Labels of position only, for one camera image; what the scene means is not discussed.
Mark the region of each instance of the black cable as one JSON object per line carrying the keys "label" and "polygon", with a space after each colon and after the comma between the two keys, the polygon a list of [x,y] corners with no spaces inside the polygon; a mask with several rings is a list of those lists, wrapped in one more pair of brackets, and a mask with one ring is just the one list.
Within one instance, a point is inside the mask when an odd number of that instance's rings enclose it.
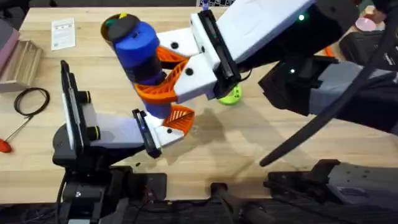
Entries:
{"label": "black cable", "polygon": [[253,68],[252,69],[250,69],[250,72],[249,72],[249,74],[246,76],[246,77],[244,77],[244,78],[242,78],[239,82],[243,82],[243,81],[246,81],[250,76],[251,76],[251,72],[253,71]]}
{"label": "black cable", "polygon": [[[281,188],[282,190],[284,190],[286,192],[289,192],[291,194],[294,194],[297,197],[304,198],[306,200],[311,200],[311,201],[313,200],[312,198],[308,197],[304,193],[298,192],[298,191],[296,191],[294,189],[291,189],[290,187],[284,186],[283,184],[280,184],[280,183],[277,183],[277,182],[270,182],[270,184],[271,184],[271,187],[272,187],[272,185],[276,185],[276,187]],[[350,224],[352,223],[352,222],[350,222],[348,220],[340,219],[338,217],[334,217],[332,215],[327,215],[327,214],[324,214],[322,212],[317,212],[317,211],[312,210],[311,208],[306,208],[304,206],[297,205],[296,203],[293,203],[293,202],[288,202],[288,201],[286,201],[284,199],[281,199],[280,197],[273,197],[272,199],[276,200],[278,202],[281,202],[281,203],[286,203],[286,204],[289,204],[291,206],[297,207],[297,208],[299,208],[301,210],[305,210],[307,212],[314,213],[314,214],[319,215],[319,216],[321,216],[323,218],[329,218],[329,219],[334,220],[334,221],[338,220],[340,222],[345,222],[345,223],[350,223]]]}
{"label": "black cable", "polygon": [[395,46],[398,41],[397,27],[398,8],[395,8],[391,10],[387,16],[387,26],[379,42],[379,47],[372,54],[365,67],[360,71],[359,75],[353,80],[347,90],[318,116],[263,158],[260,161],[260,166],[267,166],[286,155],[312,137],[338,114],[340,109],[342,109],[366,83],[373,71],[375,71],[379,61],[383,59],[384,54]]}
{"label": "black cable", "polygon": [[67,176],[68,176],[68,171],[65,170],[65,173],[63,174],[63,177],[61,180],[60,188],[58,189],[57,201],[55,202],[55,224],[60,223],[59,212],[60,212],[61,196],[62,196],[63,188],[65,187],[65,183],[67,181]]}
{"label": "black cable", "polygon": [[[43,94],[43,96],[44,96],[44,98],[45,98],[45,101],[44,101],[43,105],[40,106],[40,108],[38,108],[37,110],[35,110],[35,111],[31,112],[31,113],[24,113],[24,112],[22,112],[21,109],[20,109],[20,103],[21,103],[23,97],[26,96],[26,94],[31,93],[31,92],[33,92],[33,91],[40,91],[41,94]],[[26,90],[22,91],[22,93],[20,93],[20,94],[17,96],[17,98],[16,98],[15,101],[14,101],[14,109],[15,109],[19,114],[21,114],[21,115],[23,115],[23,116],[25,116],[25,117],[31,118],[31,117],[33,117],[33,116],[35,116],[35,115],[41,113],[41,112],[47,107],[47,105],[49,104],[49,102],[50,102],[50,93],[49,93],[47,90],[45,90],[45,89],[43,89],[43,88],[39,88],[39,87],[32,87],[32,88],[27,88]]]}
{"label": "black cable", "polygon": [[[192,201],[187,201],[186,203],[190,203],[190,205],[188,205],[188,206],[186,206],[186,207],[183,207],[183,208],[179,208],[179,209],[173,209],[173,210],[169,210],[169,209],[164,209],[164,210],[149,210],[149,209],[145,209],[145,208],[141,208],[141,210],[143,211],[143,212],[147,212],[147,213],[178,213],[178,212],[182,212],[182,211],[185,211],[185,210],[188,210],[188,209],[190,209],[190,208],[193,208],[193,207],[196,207],[196,206],[199,206],[199,207],[202,207],[202,206],[206,206],[207,205],[207,203],[210,201],[211,199],[209,198],[209,199],[207,199],[207,200],[205,200],[204,202],[192,202]],[[135,207],[135,208],[137,208],[137,209],[140,209],[140,207],[138,207],[137,205],[134,205],[134,204],[131,204],[133,207]]]}
{"label": "black cable", "polygon": [[[39,109],[31,112],[31,113],[24,113],[21,111],[21,101],[24,98],[24,96],[26,96],[26,94],[31,93],[33,91],[40,91],[40,93],[44,96],[45,100],[42,106],[40,106]],[[39,87],[32,87],[32,88],[27,88],[26,90],[22,91],[20,94],[17,95],[15,101],[14,101],[14,109],[17,113],[25,116],[25,118],[27,118],[27,120],[21,124],[19,126],[19,128],[17,128],[13,133],[11,133],[6,139],[5,141],[7,141],[8,139],[10,139],[11,137],[13,137],[13,135],[15,135],[15,133],[17,133],[19,130],[21,130],[23,127],[25,127],[25,125],[37,114],[41,113],[50,103],[50,93],[43,89],[43,88],[39,88]]]}
{"label": "black cable", "polygon": [[141,208],[138,208],[138,211],[136,213],[136,217],[134,217],[132,224],[135,224],[137,222],[138,216],[141,213],[142,209],[149,203],[149,201],[147,201],[146,203],[143,203]]}

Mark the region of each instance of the screw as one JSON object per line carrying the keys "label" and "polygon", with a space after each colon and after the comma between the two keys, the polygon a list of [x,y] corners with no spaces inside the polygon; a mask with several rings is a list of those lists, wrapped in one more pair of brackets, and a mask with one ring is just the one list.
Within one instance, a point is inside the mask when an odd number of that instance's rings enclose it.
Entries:
{"label": "screw", "polygon": [[178,43],[177,42],[172,42],[172,48],[177,49],[178,48]]}
{"label": "screw", "polygon": [[186,73],[187,75],[193,75],[193,70],[192,70],[192,68],[187,68],[187,69],[185,70],[185,73]]}

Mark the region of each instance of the white card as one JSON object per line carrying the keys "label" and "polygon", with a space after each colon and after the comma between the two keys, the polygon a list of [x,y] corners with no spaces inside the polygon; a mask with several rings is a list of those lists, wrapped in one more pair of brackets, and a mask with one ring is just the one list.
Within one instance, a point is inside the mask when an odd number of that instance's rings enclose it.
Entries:
{"label": "white card", "polygon": [[76,45],[75,19],[52,21],[51,50],[60,50]]}

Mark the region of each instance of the wooden tabletop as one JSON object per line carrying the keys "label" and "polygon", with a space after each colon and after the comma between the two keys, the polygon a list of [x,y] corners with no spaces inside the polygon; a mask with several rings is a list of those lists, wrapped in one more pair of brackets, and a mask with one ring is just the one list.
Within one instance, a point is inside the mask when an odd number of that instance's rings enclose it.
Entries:
{"label": "wooden tabletop", "polygon": [[[60,60],[70,64],[81,90],[91,92],[97,112],[131,116],[144,109],[126,78],[115,54],[102,40],[100,25],[120,12],[137,15],[157,32],[189,25],[197,7],[173,8],[32,8],[22,27],[21,39],[33,40],[43,48],[34,86],[51,94],[48,108],[37,115],[11,145],[14,151],[0,154],[0,203],[54,202],[63,169],[52,163],[52,138],[64,123],[61,103]],[[216,16],[224,9],[214,9]],[[76,47],[52,52],[51,21],[75,18]],[[196,111],[194,127],[181,142],[166,149],[159,159],[142,152],[119,164],[137,172],[165,172],[168,199],[207,198],[212,182],[226,182],[232,193],[243,197],[266,197],[262,181],[270,171],[309,170],[320,159],[339,159],[363,166],[398,167],[394,136],[344,121],[333,121],[289,155],[271,166],[259,160],[299,130],[311,118],[275,109],[257,82],[273,65],[255,69],[241,84],[243,99],[234,106],[216,100],[195,98],[184,104]],[[0,137],[6,138],[24,121],[13,108],[17,93],[0,95]],[[32,95],[22,102],[32,110],[42,101]]]}

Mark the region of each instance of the orange plastic part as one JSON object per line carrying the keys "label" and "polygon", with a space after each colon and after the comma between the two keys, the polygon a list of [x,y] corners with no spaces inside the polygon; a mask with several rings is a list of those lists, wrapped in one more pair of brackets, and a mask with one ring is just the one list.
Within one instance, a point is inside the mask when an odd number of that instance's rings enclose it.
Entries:
{"label": "orange plastic part", "polygon": [[187,135],[193,125],[195,119],[195,112],[190,108],[180,105],[173,105],[170,116],[163,121],[163,126],[178,129]]}
{"label": "orange plastic part", "polygon": [[11,152],[10,144],[2,139],[0,139],[0,152],[4,153]]}
{"label": "orange plastic part", "polygon": [[171,52],[163,47],[158,47],[156,49],[156,52],[157,52],[157,57],[161,62],[179,63],[189,59],[177,53]]}
{"label": "orange plastic part", "polygon": [[331,51],[331,47],[325,48],[325,53],[329,57],[334,57],[333,52]]}
{"label": "orange plastic part", "polygon": [[163,105],[177,101],[177,96],[174,92],[174,85],[182,73],[188,60],[179,63],[167,78],[157,86],[140,85],[136,83],[136,91],[138,95],[145,102],[155,105]]}

